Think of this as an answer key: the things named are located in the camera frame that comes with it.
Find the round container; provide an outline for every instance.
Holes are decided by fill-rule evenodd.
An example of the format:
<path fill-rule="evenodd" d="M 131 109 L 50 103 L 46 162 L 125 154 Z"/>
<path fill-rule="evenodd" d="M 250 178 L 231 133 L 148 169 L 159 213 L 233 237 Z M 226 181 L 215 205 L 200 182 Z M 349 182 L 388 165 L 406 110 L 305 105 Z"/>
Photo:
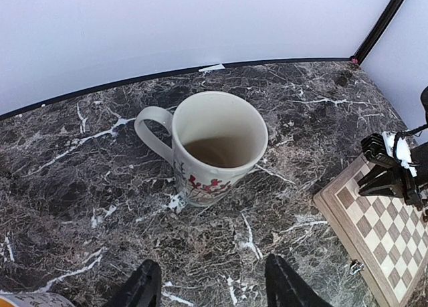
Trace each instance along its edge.
<path fill-rule="evenodd" d="M 74 307 L 63 296 L 46 294 L 0 294 L 0 307 Z"/>

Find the wooden chessboard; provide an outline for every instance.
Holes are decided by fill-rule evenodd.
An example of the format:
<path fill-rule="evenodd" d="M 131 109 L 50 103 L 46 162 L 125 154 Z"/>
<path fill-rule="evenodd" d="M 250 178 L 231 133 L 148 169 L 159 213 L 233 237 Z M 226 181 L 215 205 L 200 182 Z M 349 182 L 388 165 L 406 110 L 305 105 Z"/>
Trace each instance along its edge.
<path fill-rule="evenodd" d="M 370 171 L 358 157 L 314 197 L 380 306 L 405 306 L 427 264 L 422 213 L 398 198 L 361 197 L 357 181 Z"/>

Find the black marble surface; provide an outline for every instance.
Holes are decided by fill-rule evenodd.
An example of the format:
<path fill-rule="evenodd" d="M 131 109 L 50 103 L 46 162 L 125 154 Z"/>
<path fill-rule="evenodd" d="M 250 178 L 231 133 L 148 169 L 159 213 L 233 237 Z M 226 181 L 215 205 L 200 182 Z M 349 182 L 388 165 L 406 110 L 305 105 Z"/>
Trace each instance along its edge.
<path fill-rule="evenodd" d="M 172 168 L 132 121 L 146 106 L 173 111 L 205 90 L 252 103 L 269 146 L 224 200 L 182 208 Z M 4 120 L 0 290 L 49 290 L 101 306 L 151 258 L 163 269 L 164 306 L 266 306 L 264 259 L 274 252 L 333 306 L 376 306 L 364 280 L 348 274 L 350 258 L 312 197 L 356 158 L 363 137 L 398 128 L 391 105 L 351 62 L 160 78 Z"/>

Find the mug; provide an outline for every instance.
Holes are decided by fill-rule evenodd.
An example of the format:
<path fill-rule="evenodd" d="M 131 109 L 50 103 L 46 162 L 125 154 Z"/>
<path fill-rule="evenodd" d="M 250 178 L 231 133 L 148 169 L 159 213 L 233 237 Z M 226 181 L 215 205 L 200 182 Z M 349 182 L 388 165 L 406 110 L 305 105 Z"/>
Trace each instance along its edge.
<path fill-rule="evenodd" d="M 159 140 L 145 120 L 162 124 L 172 148 Z M 179 195 L 197 207 L 212 205 L 262 158 L 268 130 L 248 102 L 224 92 L 202 92 L 186 98 L 172 115 L 149 106 L 136 117 L 140 139 L 173 166 Z"/>
<path fill-rule="evenodd" d="M 0 294 L 0 307 L 74 307 L 63 296 L 47 292 L 45 294 Z"/>

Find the white panel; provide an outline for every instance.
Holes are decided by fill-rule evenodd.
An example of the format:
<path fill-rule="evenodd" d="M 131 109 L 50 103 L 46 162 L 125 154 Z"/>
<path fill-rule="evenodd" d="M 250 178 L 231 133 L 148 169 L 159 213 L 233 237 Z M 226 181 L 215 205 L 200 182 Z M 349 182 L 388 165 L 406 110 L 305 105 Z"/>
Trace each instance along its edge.
<path fill-rule="evenodd" d="M 0 0 L 0 114 L 217 63 L 347 58 L 389 0 Z"/>
<path fill-rule="evenodd" d="M 428 86 L 428 0 L 405 0 L 362 63 L 409 128 L 425 124 L 420 102 Z M 424 132 L 419 142 L 428 140 Z"/>

